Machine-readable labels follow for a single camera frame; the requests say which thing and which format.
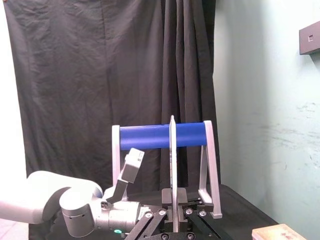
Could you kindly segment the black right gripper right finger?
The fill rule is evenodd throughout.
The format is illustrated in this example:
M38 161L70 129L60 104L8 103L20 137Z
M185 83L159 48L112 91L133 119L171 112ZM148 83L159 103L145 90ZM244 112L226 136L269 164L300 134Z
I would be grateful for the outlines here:
M178 217L180 229L177 233L179 240L220 240L221 229L213 218L213 203L205 202L202 198L188 199L184 188L178 189Z

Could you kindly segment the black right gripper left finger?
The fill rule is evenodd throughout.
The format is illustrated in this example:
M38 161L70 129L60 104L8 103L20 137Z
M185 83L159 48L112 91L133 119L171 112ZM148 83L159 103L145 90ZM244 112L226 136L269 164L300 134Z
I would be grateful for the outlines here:
M162 231L162 225L168 215L168 206L172 205L172 193L169 188L162 190L161 202L164 208L152 212L146 210L125 240L173 240L172 232Z

